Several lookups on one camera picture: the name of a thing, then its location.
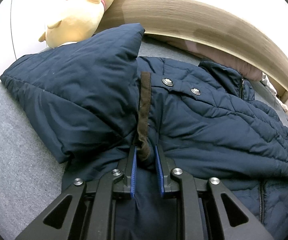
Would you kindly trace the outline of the navy blue quilted jacket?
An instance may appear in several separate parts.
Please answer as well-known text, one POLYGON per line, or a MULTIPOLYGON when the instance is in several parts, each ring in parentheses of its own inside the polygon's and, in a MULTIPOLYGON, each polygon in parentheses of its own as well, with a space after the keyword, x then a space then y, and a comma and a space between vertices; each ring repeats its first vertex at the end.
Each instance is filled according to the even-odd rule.
POLYGON ((236 70, 138 55, 144 29, 125 24, 15 61, 1 81, 60 163, 62 187, 113 170, 136 146, 133 200, 117 202, 117 239, 173 239, 156 146, 199 179, 217 177, 274 239, 288 234, 288 127, 236 70))

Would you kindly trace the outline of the pink pillow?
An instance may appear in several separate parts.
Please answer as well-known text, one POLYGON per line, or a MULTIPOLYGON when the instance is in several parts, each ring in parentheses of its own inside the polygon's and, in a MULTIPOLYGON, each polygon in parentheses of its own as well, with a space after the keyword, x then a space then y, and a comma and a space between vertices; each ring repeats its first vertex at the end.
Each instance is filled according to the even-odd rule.
POLYGON ((219 49, 179 38, 168 37, 168 44, 196 55, 201 59, 208 59, 215 63, 237 70, 243 77, 252 81, 262 80, 262 71, 244 60, 219 49))

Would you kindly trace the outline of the yellow Pikachu plush toy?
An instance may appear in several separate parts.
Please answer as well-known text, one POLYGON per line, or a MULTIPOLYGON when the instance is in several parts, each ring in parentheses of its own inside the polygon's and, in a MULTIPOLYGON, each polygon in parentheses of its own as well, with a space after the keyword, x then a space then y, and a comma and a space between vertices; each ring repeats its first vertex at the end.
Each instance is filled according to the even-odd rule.
POLYGON ((65 0, 53 7, 54 17, 39 37, 49 48, 86 40, 96 32, 105 11, 114 0, 65 0))

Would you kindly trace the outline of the beige rolled mattress bolster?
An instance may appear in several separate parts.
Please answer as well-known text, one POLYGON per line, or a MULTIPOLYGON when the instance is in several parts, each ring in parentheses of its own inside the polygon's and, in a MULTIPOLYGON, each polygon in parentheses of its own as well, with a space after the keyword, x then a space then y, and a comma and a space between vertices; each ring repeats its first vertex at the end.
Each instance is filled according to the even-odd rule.
POLYGON ((205 44, 262 70, 288 91, 288 58, 250 23, 198 0, 115 0, 98 31, 140 23, 146 33, 205 44))

